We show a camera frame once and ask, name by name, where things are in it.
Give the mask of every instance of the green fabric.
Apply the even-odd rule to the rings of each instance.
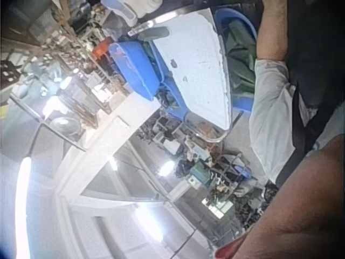
[[[232,92],[254,94],[256,42],[244,23],[236,19],[225,31],[225,51]]]

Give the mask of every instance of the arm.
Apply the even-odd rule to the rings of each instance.
[[[287,52],[287,0],[264,0],[258,35],[258,59],[283,61]]]
[[[343,172],[339,135],[301,163],[234,259],[337,258],[332,253],[343,231]]]

